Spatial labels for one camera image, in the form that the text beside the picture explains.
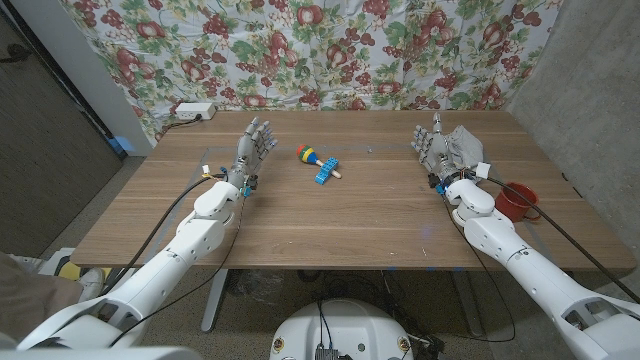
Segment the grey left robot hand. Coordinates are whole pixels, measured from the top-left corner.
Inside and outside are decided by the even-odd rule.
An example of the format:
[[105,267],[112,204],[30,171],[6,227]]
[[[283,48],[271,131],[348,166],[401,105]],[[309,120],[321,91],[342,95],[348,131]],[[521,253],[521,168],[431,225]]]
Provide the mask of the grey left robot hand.
[[236,156],[227,175],[227,182],[238,189],[255,177],[269,152],[278,144],[272,134],[271,122],[255,117],[240,136]]

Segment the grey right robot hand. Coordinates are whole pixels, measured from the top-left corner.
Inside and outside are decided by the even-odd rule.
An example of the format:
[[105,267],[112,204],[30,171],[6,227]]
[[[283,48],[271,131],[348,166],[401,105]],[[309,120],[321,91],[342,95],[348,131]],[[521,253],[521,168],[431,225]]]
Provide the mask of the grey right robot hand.
[[442,133],[440,114],[434,114],[431,131],[417,125],[413,135],[411,146],[418,153],[419,163],[428,172],[429,186],[446,189],[459,178],[460,172],[455,165],[448,141]]

